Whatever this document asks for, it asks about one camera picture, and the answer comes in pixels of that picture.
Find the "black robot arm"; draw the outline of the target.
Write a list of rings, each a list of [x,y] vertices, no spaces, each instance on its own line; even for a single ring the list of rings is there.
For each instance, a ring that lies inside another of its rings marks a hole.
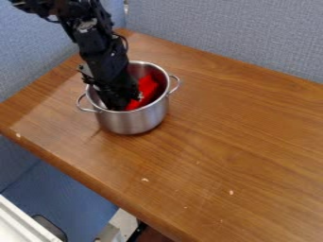
[[[79,46],[86,65],[83,82],[91,85],[106,107],[123,111],[140,97],[138,80],[128,73],[127,38],[114,31],[111,14],[100,0],[10,0],[22,11],[60,24]]]

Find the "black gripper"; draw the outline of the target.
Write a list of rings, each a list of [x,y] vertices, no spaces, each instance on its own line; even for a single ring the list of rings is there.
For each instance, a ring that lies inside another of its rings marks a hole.
[[[123,41],[100,43],[99,41],[79,42],[80,57],[88,66],[90,75],[86,83],[92,85],[106,107],[118,111],[120,108],[118,95],[127,95],[122,111],[139,107],[140,92],[138,80],[128,73],[127,46]]]

